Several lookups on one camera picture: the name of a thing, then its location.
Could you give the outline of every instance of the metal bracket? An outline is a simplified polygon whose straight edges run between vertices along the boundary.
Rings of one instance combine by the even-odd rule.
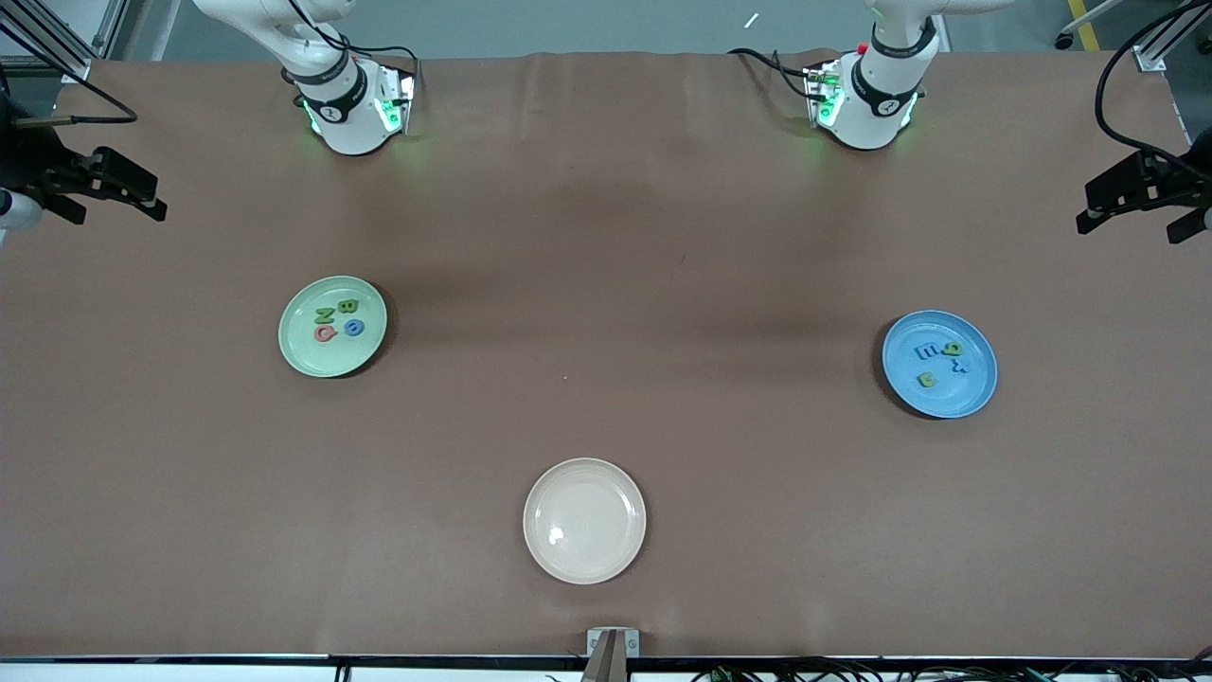
[[[1139,45],[1133,45],[1132,46],[1132,57],[1136,58],[1137,69],[1140,73],[1164,71],[1164,70],[1166,70],[1166,61],[1165,59],[1162,59],[1161,57],[1157,57],[1156,59],[1149,59],[1144,55],[1144,50],[1142,50]]]
[[[585,632],[587,657],[594,655],[598,640],[611,630],[618,631],[623,637],[623,643],[627,644],[627,658],[640,658],[640,631],[635,627],[591,627],[589,632]]]
[[[627,659],[640,655],[640,631],[630,627],[594,627],[585,637],[589,642],[589,663],[581,682],[627,682]]]

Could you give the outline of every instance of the wire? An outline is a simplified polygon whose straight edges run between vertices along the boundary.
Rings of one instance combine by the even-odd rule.
[[[353,676],[354,669],[349,665],[345,659],[337,659],[337,672],[332,676],[332,682],[349,682]]]
[[[10,21],[13,21],[13,22],[17,21],[16,17],[13,17],[12,15],[10,15],[7,10],[0,10],[0,11],[4,11],[4,13],[10,18]],[[39,59],[46,62],[55,70],[59,71],[61,74],[70,78],[72,80],[79,82],[80,85],[85,86],[85,88],[87,88],[90,92],[92,92],[93,94],[96,94],[96,96],[101,97],[102,99],[109,102],[110,104],[118,107],[119,109],[122,110],[124,114],[126,114],[125,116],[78,116],[78,115],[74,115],[74,114],[69,115],[69,116],[64,116],[68,120],[70,120],[73,124],[79,124],[79,122],[124,124],[124,122],[135,122],[135,121],[139,120],[139,115],[135,113],[135,109],[132,109],[132,108],[127,107],[126,104],[119,102],[118,98],[115,98],[113,94],[105,92],[104,90],[97,87],[96,85],[93,85],[93,84],[84,80],[82,78],[78,76],[75,73],[72,71],[72,69],[67,68],[58,59],[52,59],[50,56],[44,55],[42,52],[39,52],[29,42],[27,42],[23,38],[21,38],[19,35],[17,35],[17,33],[15,30],[10,29],[7,25],[0,23],[0,31],[4,31],[5,35],[7,35],[8,38],[11,38],[13,40],[13,42],[16,42],[17,45],[21,45],[21,47],[23,50],[25,50],[27,52],[29,52],[30,55],[33,55],[33,56],[38,57]],[[7,84],[7,81],[5,81],[5,91],[7,91],[7,90],[8,90],[8,84]]]
[[[799,94],[800,97],[804,97],[805,99],[812,99],[813,102],[824,102],[825,101],[825,97],[823,94],[816,94],[816,93],[805,92],[804,90],[800,90],[799,87],[796,87],[795,84],[791,81],[790,76],[797,75],[800,78],[804,78],[804,69],[812,69],[812,68],[819,67],[821,64],[824,64],[825,62],[831,62],[833,59],[825,59],[823,62],[814,62],[814,63],[811,63],[811,64],[808,64],[806,67],[802,67],[802,68],[799,68],[799,69],[793,69],[790,67],[784,67],[783,62],[781,62],[778,59],[778,50],[776,50],[774,53],[773,53],[773,56],[771,56],[771,57],[767,57],[767,56],[762,55],[761,52],[758,52],[756,50],[750,50],[748,47],[737,47],[736,50],[728,50],[728,55],[741,55],[742,57],[753,57],[753,58],[758,59],[759,62],[766,64],[767,67],[777,70],[779,73],[779,75],[783,76],[783,82],[785,82],[787,86],[791,88],[791,92],[795,92],[796,94]]]
[[[1107,62],[1105,67],[1103,67],[1102,75],[1098,76],[1098,87],[1094,88],[1094,120],[1098,121],[1098,127],[1103,132],[1105,132],[1108,137],[1110,137],[1111,139],[1114,139],[1114,141],[1116,141],[1116,142],[1119,142],[1121,144],[1127,144],[1128,147],[1134,147],[1134,148],[1137,148],[1137,149],[1139,149],[1142,151],[1148,151],[1148,153],[1155,155],[1155,156],[1160,156],[1160,157],[1170,161],[1174,166],[1178,166],[1178,167],[1185,170],[1187,172],[1190,172],[1191,174],[1194,174],[1195,177],[1202,179],[1204,182],[1212,182],[1212,173],[1208,173],[1207,171],[1200,170],[1200,168],[1190,165],[1189,162],[1179,159],[1174,154],[1171,154],[1170,151],[1167,151],[1167,150],[1165,150],[1165,149],[1162,149],[1160,147],[1155,147],[1153,144],[1149,144],[1148,142],[1142,142],[1142,141],[1136,139],[1133,137],[1128,137],[1127,134],[1124,134],[1122,132],[1120,132],[1120,131],[1115,130],[1114,127],[1111,127],[1111,125],[1109,122],[1107,122],[1107,116],[1103,113],[1103,97],[1104,97],[1105,91],[1107,91],[1107,80],[1111,75],[1111,69],[1115,68],[1115,64],[1120,61],[1120,58],[1122,58],[1124,55],[1126,55],[1132,48],[1132,46],[1137,44],[1138,40],[1140,40],[1142,38],[1144,38],[1145,34],[1148,34],[1150,30],[1160,27],[1161,24],[1164,24],[1166,22],[1177,22],[1178,17],[1183,16],[1184,13],[1187,13],[1187,12],[1194,10],[1194,8],[1197,8],[1197,7],[1206,7],[1208,5],[1212,5],[1212,0],[1193,0],[1191,2],[1188,2],[1185,5],[1180,5],[1179,7],[1176,7],[1174,10],[1171,10],[1171,11],[1166,12],[1165,15],[1162,15],[1162,16],[1157,17],[1156,19],[1154,19],[1154,21],[1149,22],[1148,24],[1145,24],[1144,28],[1142,28],[1140,30],[1136,31],[1132,35],[1132,38],[1128,38],[1124,42],[1124,45],[1121,45],[1120,48],[1116,50],[1114,55],[1111,55],[1110,61]]]
[[[804,71],[801,69],[793,69],[790,67],[783,67],[781,64],[777,64],[777,63],[774,63],[773,59],[771,59],[766,55],[762,55],[761,52],[759,52],[756,50],[750,50],[748,47],[737,47],[736,50],[728,50],[728,55],[741,55],[741,56],[744,56],[744,57],[753,57],[754,59],[758,59],[759,62],[766,64],[767,67],[770,67],[772,69],[782,69],[782,71],[785,73],[785,74],[788,74],[788,75],[804,75]],[[819,63],[816,63],[816,64],[808,64],[807,68],[819,67],[824,62],[819,62]]]
[[[796,87],[794,82],[791,82],[791,76],[787,75],[787,69],[783,67],[783,62],[778,61],[778,50],[774,50],[773,59],[774,59],[774,68],[778,70],[779,75],[783,76],[783,82],[785,82],[787,86],[791,88],[791,92],[795,92],[796,94],[799,94],[800,97],[804,97],[805,99],[812,99],[813,102],[824,102],[825,101],[825,96],[824,94],[817,94],[814,92],[805,92],[804,90],[800,90],[799,87]],[[800,71],[799,75],[802,78],[804,76],[804,71]]]
[[[1196,654],[1190,660],[1176,664],[1156,663],[1138,666],[1086,659],[1060,660],[1056,661],[1060,667],[1056,669],[1056,672],[1047,675],[1047,677],[1050,680],[1058,680],[1062,675],[1076,669],[1077,672],[1087,676],[1091,674],[1111,672],[1116,675],[1117,682],[1194,682],[1191,671],[1187,670],[1185,666],[1201,664],[1210,655],[1212,655],[1212,649],[1200,652],[1200,654]],[[698,672],[691,682],[759,682],[761,680],[760,674],[771,674],[778,682],[805,682],[802,675],[806,674],[812,674],[808,682],[828,681],[830,677],[840,682],[852,682],[852,680],[856,682],[870,681],[873,677],[877,682],[885,682],[884,676],[870,667],[868,663],[871,661],[868,659],[804,657],[774,660],[768,666],[759,664],[742,667],[733,664],[713,661],[710,667]],[[894,682],[917,682],[919,678],[922,682],[1027,682],[1028,680],[1025,670],[1022,666],[932,665],[914,671],[898,671]]]
[[[287,0],[287,1],[291,4],[291,7],[295,8],[295,13],[298,15],[301,19],[303,19],[303,23],[305,23],[308,28],[310,28],[311,30],[316,31],[320,35],[320,38],[328,44],[330,47],[333,47],[336,50],[349,50],[350,52],[355,52],[364,57],[370,57],[372,52],[394,52],[394,51],[405,52],[406,55],[408,55],[410,58],[412,58],[413,62],[416,62],[417,69],[418,70],[421,69],[421,59],[417,58],[416,52],[408,50],[404,45],[390,45],[387,47],[360,47],[350,42],[349,39],[345,38],[344,35],[341,35],[341,40],[338,41],[327,33],[320,30],[320,27],[316,25],[315,21],[313,21],[311,17],[303,11],[303,7],[299,7],[297,0]]]

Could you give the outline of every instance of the green led light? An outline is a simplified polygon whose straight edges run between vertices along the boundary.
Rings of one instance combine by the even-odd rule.
[[[375,99],[375,104],[377,104],[376,108],[378,109],[379,118],[383,119],[383,127],[385,127],[388,132],[395,132],[400,130],[400,126],[402,125],[400,122],[400,114],[399,114],[400,108],[393,104],[390,101],[381,102],[379,99]]]
[[[913,105],[917,103],[917,94],[915,93],[909,98],[909,103],[905,104],[905,115],[901,119],[901,127],[909,125],[909,116],[913,114]]]
[[[311,111],[311,105],[303,101],[303,110],[307,111],[307,118],[311,120],[311,132],[316,134],[324,134],[320,132],[320,124],[315,120],[315,113]]]
[[[833,94],[821,104],[821,125],[833,125],[837,120],[837,111],[841,110],[841,105],[845,103],[846,98],[841,87],[834,90]]]

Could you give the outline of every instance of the plate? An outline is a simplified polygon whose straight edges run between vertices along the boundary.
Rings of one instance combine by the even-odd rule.
[[[976,413],[997,388],[997,359],[981,329],[944,310],[917,310],[884,337],[884,374],[915,411],[939,419]]]
[[[278,322],[278,348],[308,377],[341,377],[371,360],[385,333],[383,296],[368,281],[338,274],[291,298]]]
[[[623,573],[640,552],[647,525],[631,477],[593,458],[547,470],[522,512],[531,556],[543,571],[573,585],[605,583]]]

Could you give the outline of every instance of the metal frame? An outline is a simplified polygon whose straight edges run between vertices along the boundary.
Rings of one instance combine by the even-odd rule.
[[[88,59],[97,57],[92,46],[75,34],[39,0],[0,0],[0,21],[25,34],[51,58],[58,59],[80,78],[88,75]],[[4,56],[5,68],[48,68],[38,57]]]
[[[877,672],[892,674],[938,670],[941,666],[985,667],[989,670],[1030,667],[1042,674],[1064,671],[1067,675],[1105,675],[1108,664],[1122,665],[1167,675],[1176,665],[1183,665],[1193,677],[1212,676],[1212,658],[1193,663],[1176,658],[1071,658],[1071,657],[922,657],[922,655],[852,655],[852,657],[646,657],[628,660],[630,672],[680,672],[697,674],[725,665],[754,672],[783,671],[788,664],[797,664],[804,670],[819,669],[822,672],[836,670],[833,661],[854,661]],[[2,657],[4,664],[75,665],[101,664],[114,666],[156,665],[296,665],[310,667],[398,667],[441,670],[526,670],[526,671],[583,671],[588,660],[581,655],[549,654],[445,654],[445,655],[390,655],[390,654],[104,654],[65,657]]]
[[[1071,47],[1074,33],[1079,28],[1097,19],[1110,10],[1114,10],[1124,0],[1103,0],[1103,2],[1093,10],[1090,10],[1085,15],[1065,24],[1065,27],[1060,29],[1060,33],[1057,34],[1057,50],[1068,50]],[[1189,4],[1190,0],[1184,0],[1179,6]],[[1173,21],[1157,27],[1157,29],[1147,35],[1139,45],[1134,45],[1132,47],[1132,56],[1136,57],[1137,68],[1142,71],[1166,70],[1166,62],[1164,59],[1165,56],[1184,38],[1187,38],[1188,34],[1199,28],[1200,23],[1202,23],[1210,13],[1212,13],[1212,5],[1205,5],[1204,7],[1200,7],[1197,12],[1184,12]]]
[[[1183,5],[1190,5],[1191,0],[1184,0]],[[1142,71],[1164,71],[1166,62],[1164,57],[1174,48],[1184,38],[1194,33],[1200,27],[1212,5],[1197,7],[1199,11],[1188,11],[1178,15],[1172,21],[1160,25],[1156,30],[1132,47],[1132,56],[1136,57],[1137,68]]]
[[[601,627],[591,640],[591,655],[581,682],[627,682],[627,630]],[[636,634],[639,649],[639,634]]]
[[[97,27],[97,34],[92,36],[92,48],[97,56],[108,59],[113,55],[114,38],[118,36],[118,28],[126,21],[126,10],[130,6],[130,0],[109,0],[101,25]]]
[[[623,643],[627,647],[627,658],[639,658],[640,657],[640,631],[635,627],[590,627],[585,632],[585,655],[591,657],[594,654],[594,647],[598,646],[598,641],[602,635],[608,634],[612,630],[617,630],[623,637]]]

